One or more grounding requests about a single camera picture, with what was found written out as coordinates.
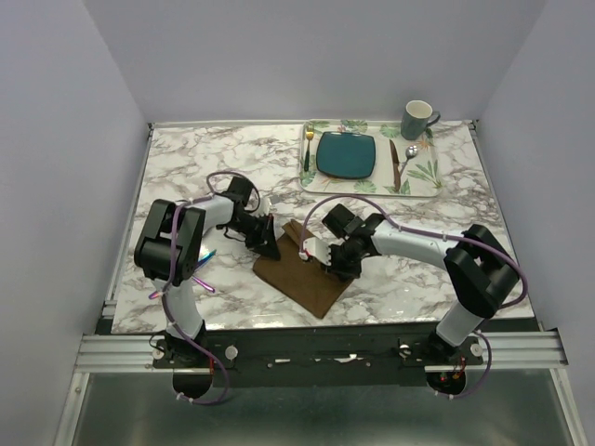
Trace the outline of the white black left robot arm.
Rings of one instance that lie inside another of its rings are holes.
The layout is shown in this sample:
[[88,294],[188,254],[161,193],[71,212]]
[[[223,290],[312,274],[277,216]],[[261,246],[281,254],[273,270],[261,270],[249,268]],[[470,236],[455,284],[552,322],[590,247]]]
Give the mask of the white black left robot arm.
[[135,265],[154,286],[150,298],[162,301],[166,332],[178,338],[174,355],[187,367],[199,365],[206,354],[205,342],[200,339],[205,321],[192,289],[203,236],[212,229],[232,230],[242,236],[246,249],[274,261],[281,259],[273,215],[254,183],[232,171],[215,172],[206,179],[218,176],[231,178],[224,191],[210,187],[210,193],[202,198],[179,203],[154,201],[134,250]]

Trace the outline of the brown cloth napkin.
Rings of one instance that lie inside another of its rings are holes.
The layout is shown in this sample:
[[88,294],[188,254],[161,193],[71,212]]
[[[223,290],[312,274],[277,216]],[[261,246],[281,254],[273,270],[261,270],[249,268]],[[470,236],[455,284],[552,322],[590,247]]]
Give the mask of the brown cloth napkin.
[[259,257],[253,271],[266,284],[286,295],[317,319],[322,319],[352,280],[342,282],[326,273],[317,261],[304,262],[298,255],[302,225],[291,219],[283,225],[284,234],[277,240],[280,260]]

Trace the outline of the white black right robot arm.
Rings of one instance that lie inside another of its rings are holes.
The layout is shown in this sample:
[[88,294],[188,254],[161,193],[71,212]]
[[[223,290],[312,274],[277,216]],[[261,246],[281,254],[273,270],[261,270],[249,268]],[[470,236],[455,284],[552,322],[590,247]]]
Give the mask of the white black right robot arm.
[[399,227],[380,213],[362,219],[342,204],[323,224],[342,241],[329,246],[325,268],[343,281],[358,278],[363,261],[372,256],[402,256],[447,272],[456,302],[427,344],[430,357],[440,364],[459,356],[463,341],[495,316],[521,279],[506,250],[482,225],[473,224],[459,235],[432,235]]

